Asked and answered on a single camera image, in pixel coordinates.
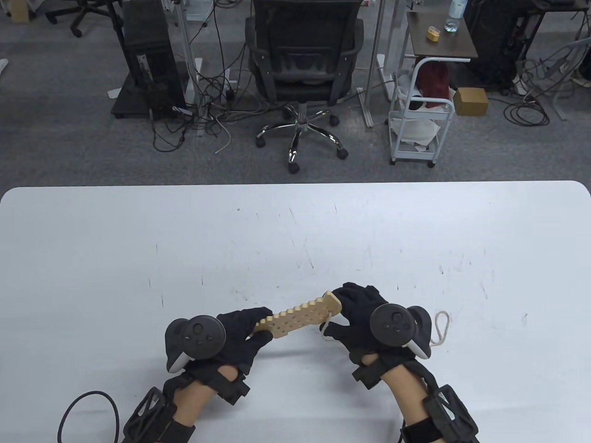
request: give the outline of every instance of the plastic bottle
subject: plastic bottle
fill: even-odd
[[[447,20],[445,21],[445,30],[447,32],[457,32],[467,4],[468,0],[452,0],[452,4],[449,6],[449,13],[447,14]]]

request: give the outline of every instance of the wearable device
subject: wearable device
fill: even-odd
[[[153,387],[123,427],[124,443],[187,443],[195,426],[173,420],[177,407],[162,391]]]
[[[166,328],[166,370],[177,373],[192,360],[206,360],[220,352],[226,343],[222,322],[211,315],[190,320],[177,318]]]
[[[431,316],[420,306],[408,309],[387,303],[375,309],[369,319],[372,335],[390,347],[408,347],[418,358],[431,357]]]
[[[437,386],[433,374],[417,361],[402,364],[427,385],[423,405],[429,418],[400,430],[405,443],[430,443],[443,438],[447,443],[478,443],[478,426],[464,403],[449,385]]]

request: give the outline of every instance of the black office chair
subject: black office chair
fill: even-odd
[[[246,19],[249,69],[256,88],[269,102],[287,105],[283,117],[289,122],[265,126],[256,145],[265,146],[263,136],[279,128],[295,128],[290,144],[288,169],[296,174],[295,162],[303,132],[308,129],[326,137],[344,160],[349,153],[339,139],[312,123],[328,110],[307,115],[307,102],[333,106],[351,89],[357,53],[363,45],[363,21],[357,18],[361,0],[252,0],[255,16]],[[330,125],[339,119],[330,116]]]
[[[121,6],[122,0],[118,0],[118,2],[119,6]],[[106,0],[76,0],[76,3],[78,6],[46,12],[45,16],[49,20],[49,23],[55,25],[57,24],[57,17],[61,15],[78,14],[70,24],[70,31],[72,31],[72,34],[78,38],[82,37],[82,32],[78,29],[78,25],[82,22],[84,16],[89,12],[104,15],[105,17],[111,16],[108,11],[99,9],[100,7],[106,5]]]

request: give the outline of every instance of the forearm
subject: forearm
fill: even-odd
[[[238,377],[237,369],[232,366],[222,366],[218,371],[231,382]],[[205,405],[216,394],[216,391],[200,382],[193,382],[186,388],[179,389],[174,393],[173,402],[177,406],[177,410],[173,415],[173,420],[184,426],[193,426]]]
[[[369,365],[375,362],[377,358],[377,354],[368,355],[363,357],[362,362]],[[423,405],[423,400],[427,397],[427,388],[422,380],[402,365],[386,372],[382,375],[382,380],[394,394],[406,426],[414,425],[429,418],[429,414]],[[444,442],[445,440],[442,438],[436,441],[436,443]]]

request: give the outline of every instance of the white string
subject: white string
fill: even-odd
[[[441,330],[439,329],[439,325],[437,324],[437,319],[439,318],[440,315],[445,315],[445,317],[447,319],[447,321],[445,323],[445,329],[443,330],[443,334],[441,333]],[[437,341],[431,339],[430,347],[439,346],[439,345],[442,345],[443,343],[445,343],[445,339],[447,338],[447,330],[449,329],[449,324],[451,322],[452,322],[452,318],[447,312],[439,311],[438,313],[435,314],[435,319],[434,319],[433,323],[435,323],[435,330],[437,331],[437,336],[439,339]]]
[[[320,329],[320,333],[322,334],[322,338],[324,339],[324,341],[334,341],[334,338],[332,338],[329,335],[325,335],[324,331],[326,331],[326,328],[329,325],[329,321],[332,317],[332,312],[329,311],[328,317],[326,317],[326,321],[324,322],[324,326],[322,326],[322,328]]]
[[[228,143],[226,143],[226,144],[223,146],[223,148],[219,148],[219,149],[218,149],[218,150],[215,152],[215,154],[217,154],[218,152],[222,152],[222,151],[223,151],[224,149],[226,149],[226,148],[227,148],[227,147],[230,145],[230,143],[232,142],[232,135],[230,134],[230,131],[228,131],[228,130],[226,129],[226,127],[220,123],[220,120],[218,120],[218,119],[217,119],[217,115],[216,115],[216,121],[217,121],[217,124],[218,124],[218,125],[220,125],[224,131],[226,131],[226,134],[227,134],[227,135],[228,135],[228,137],[230,137],[230,138],[228,139]]]

